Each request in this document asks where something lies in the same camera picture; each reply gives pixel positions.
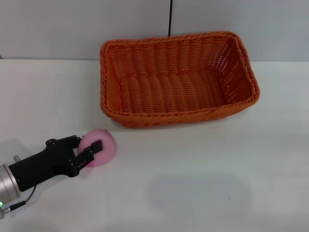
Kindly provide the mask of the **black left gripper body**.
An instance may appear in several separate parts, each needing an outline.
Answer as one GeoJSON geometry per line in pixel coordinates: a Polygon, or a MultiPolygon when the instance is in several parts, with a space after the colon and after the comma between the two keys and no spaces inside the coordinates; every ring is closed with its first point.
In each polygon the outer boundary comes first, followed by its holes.
{"type": "Polygon", "coordinates": [[[10,165],[9,169],[23,192],[54,176],[69,176],[69,160],[74,157],[73,149],[50,139],[43,151],[10,165]]]}

